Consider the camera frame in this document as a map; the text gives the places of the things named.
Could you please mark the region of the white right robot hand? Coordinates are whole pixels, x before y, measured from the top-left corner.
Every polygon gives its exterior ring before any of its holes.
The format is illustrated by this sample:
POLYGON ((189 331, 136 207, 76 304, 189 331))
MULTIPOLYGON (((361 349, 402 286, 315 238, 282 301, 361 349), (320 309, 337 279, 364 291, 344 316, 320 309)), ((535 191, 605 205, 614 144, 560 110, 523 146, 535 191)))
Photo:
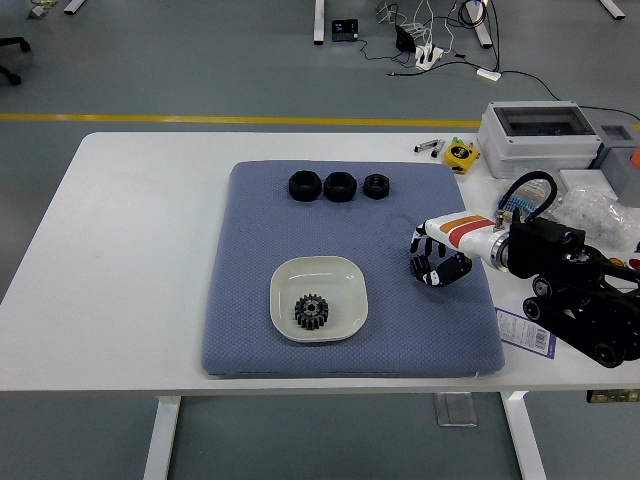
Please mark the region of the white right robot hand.
POLYGON ((424 284, 444 287, 469 273, 474 258, 506 271, 508 236, 492 220, 468 211, 425 220, 415 228, 410 245, 414 254, 425 240, 424 254, 411 259, 414 276, 424 284))

